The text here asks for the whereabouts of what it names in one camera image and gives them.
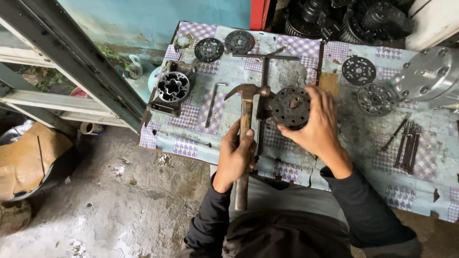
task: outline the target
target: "black sleeve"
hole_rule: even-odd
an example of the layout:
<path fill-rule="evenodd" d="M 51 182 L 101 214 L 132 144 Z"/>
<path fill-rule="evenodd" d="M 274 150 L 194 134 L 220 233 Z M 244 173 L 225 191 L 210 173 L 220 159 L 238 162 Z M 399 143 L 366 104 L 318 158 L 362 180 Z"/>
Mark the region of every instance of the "black sleeve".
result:
<path fill-rule="evenodd" d="M 328 167 L 321 169 L 320 175 L 343 209 L 349 223 L 349 240 L 355 247 L 382 247 L 416 238 L 416 233 L 402 225 L 357 169 L 344 179 L 336 179 Z"/>
<path fill-rule="evenodd" d="M 189 248 L 212 257 L 221 256 L 222 253 L 223 240 L 230 224 L 228 207 L 232 189 L 223 194 L 216 192 L 212 186 L 214 177 L 215 174 L 211 177 L 198 214 L 191 218 L 190 229 L 184 239 Z"/>

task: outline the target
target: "black long-sleeve shirt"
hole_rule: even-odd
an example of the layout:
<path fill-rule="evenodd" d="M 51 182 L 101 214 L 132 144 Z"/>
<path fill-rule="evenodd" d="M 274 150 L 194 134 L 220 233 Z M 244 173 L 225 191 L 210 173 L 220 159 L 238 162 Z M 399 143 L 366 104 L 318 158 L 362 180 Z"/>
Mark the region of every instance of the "black long-sleeve shirt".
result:
<path fill-rule="evenodd" d="M 328 167 L 320 173 L 344 212 L 349 234 L 334 218 L 300 211 L 248 213 L 230 225 L 231 189 L 216 192 L 214 175 L 178 257 L 352 257 L 347 237 L 367 257 L 420 256 L 416 234 L 358 170 L 344 179 L 336 179 Z"/>

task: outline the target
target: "hammer head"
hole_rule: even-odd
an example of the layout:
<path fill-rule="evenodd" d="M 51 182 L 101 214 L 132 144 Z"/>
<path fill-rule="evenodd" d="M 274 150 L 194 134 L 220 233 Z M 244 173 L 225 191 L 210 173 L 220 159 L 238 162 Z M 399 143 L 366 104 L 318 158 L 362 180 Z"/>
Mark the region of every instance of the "hammer head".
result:
<path fill-rule="evenodd" d="M 253 96 L 255 96 L 256 94 L 260 94 L 263 97 L 269 97 L 269 94 L 271 93 L 271 88 L 269 86 L 257 87 L 255 84 L 241 84 L 232 89 L 225 96 L 224 100 L 227 100 L 236 92 L 241 93 L 242 101 L 252 101 Z"/>

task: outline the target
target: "wooden hammer handle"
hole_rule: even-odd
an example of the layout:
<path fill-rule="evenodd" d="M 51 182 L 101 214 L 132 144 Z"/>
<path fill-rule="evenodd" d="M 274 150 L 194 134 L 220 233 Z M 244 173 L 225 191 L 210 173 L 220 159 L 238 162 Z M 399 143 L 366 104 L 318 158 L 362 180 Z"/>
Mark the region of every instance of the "wooden hammer handle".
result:
<path fill-rule="evenodd" d="M 247 131 L 252 128 L 252 101 L 241 102 L 241 134 L 239 135 L 239 142 L 242 142 L 242 138 L 246 135 Z M 236 196 L 234 209 L 236 211 L 247 210 L 247 189 L 249 184 L 249 173 L 251 169 L 249 166 L 246 167 L 244 174 L 236 180 Z"/>

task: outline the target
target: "hammer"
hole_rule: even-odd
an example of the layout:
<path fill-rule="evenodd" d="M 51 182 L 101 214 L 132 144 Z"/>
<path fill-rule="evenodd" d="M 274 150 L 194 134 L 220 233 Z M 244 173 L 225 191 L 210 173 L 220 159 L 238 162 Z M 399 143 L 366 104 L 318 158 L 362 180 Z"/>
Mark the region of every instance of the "hammer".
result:
<path fill-rule="evenodd" d="M 252 127 L 253 96 L 260 94 L 263 97 L 268 97 L 271 93 L 271 88 L 269 86 L 257 87 L 255 84 L 241 84 L 232 89 L 224 100 L 227 100 L 236 92 L 241 94 L 241 133 L 239 135 L 239 142 L 241 142 L 247 131 Z M 247 186 L 250 171 L 247 166 L 244 174 L 236 181 L 234 209 L 237 211 L 247 210 Z"/>

